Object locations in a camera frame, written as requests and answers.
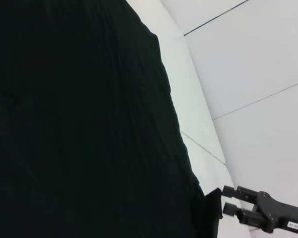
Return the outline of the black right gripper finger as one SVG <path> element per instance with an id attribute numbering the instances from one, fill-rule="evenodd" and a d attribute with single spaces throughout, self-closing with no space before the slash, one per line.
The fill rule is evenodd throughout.
<path id="1" fill-rule="evenodd" d="M 224 186 L 222 195 L 229 198 L 236 198 L 242 201 L 257 201 L 258 192 L 238 186 L 237 189 Z"/>
<path id="2" fill-rule="evenodd" d="M 229 216 L 236 216 L 241 224 L 262 227 L 264 225 L 264 218 L 261 214 L 238 208 L 234 204 L 225 203 L 224 214 Z"/>

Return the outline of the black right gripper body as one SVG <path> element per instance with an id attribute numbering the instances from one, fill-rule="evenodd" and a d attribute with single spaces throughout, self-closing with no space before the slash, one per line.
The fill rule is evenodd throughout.
<path id="1" fill-rule="evenodd" d="M 256 211 L 265 220 L 261 230 L 272 233 L 274 229 L 282 229 L 298 234 L 298 207 L 279 202 L 263 191 L 258 193 L 256 201 Z"/>

